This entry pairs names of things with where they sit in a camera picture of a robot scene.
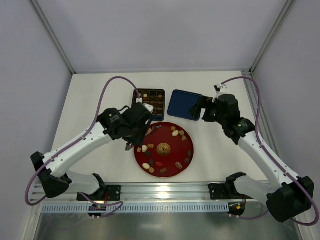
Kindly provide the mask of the metal serving tongs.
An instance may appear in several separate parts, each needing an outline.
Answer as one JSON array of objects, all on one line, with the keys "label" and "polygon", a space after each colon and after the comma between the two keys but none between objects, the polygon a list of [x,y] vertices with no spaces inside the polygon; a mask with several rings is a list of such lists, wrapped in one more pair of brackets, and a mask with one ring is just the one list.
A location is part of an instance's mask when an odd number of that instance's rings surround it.
[{"label": "metal serving tongs", "polygon": [[144,139],[155,132],[156,129],[158,129],[157,126],[147,127],[142,129],[142,131],[137,133],[135,136],[125,137],[124,140],[126,141],[126,145],[124,150],[130,151],[135,146],[141,146]]}]

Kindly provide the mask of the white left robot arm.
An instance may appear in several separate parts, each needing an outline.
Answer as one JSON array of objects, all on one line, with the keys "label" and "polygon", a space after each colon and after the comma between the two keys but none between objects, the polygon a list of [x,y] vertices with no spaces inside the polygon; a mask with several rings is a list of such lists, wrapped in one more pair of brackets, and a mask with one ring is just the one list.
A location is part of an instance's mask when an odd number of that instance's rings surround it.
[{"label": "white left robot arm", "polygon": [[45,154],[35,152],[31,161],[45,197],[53,199],[74,192],[79,201],[105,200],[109,190],[99,174],[70,169],[96,149],[117,140],[124,140],[133,148],[138,166],[153,177],[172,178],[196,164],[191,136],[174,123],[151,123],[152,112],[153,106],[141,102],[123,109],[108,108],[62,147]]}]

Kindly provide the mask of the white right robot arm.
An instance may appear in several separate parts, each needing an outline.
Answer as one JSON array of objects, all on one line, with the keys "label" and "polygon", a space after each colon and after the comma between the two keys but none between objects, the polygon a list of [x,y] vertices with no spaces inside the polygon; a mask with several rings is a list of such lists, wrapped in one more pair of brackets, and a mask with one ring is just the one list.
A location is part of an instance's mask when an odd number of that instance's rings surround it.
[{"label": "white right robot arm", "polygon": [[249,119],[241,117],[239,102],[232,94],[218,97],[202,97],[205,109],[202,120],[221,125],[224,134],[246,152],[267,177],[268,183],[251,179],[239,172],[226,180],[238,194],[246,195],[267,207],[275,220],[284,223],[310,209],[315,211],[313,226],[320,213],[313,200],[315,184],[309,176],[301,177],[290,169],[262,139],[258,127]]}]

